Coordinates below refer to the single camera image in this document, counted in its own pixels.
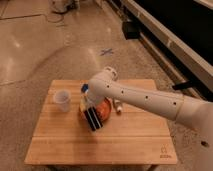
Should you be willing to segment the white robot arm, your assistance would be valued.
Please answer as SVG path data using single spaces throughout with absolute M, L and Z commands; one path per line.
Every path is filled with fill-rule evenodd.
M 213 102 L 183 94 L 124 85 L 117 73 L 106 67 L 88 81 L 88 103 L 100 104 L 105 97 L 114 98 L 148 112 L 176 121 L 194 131 L 202 140 L 213 140 Z

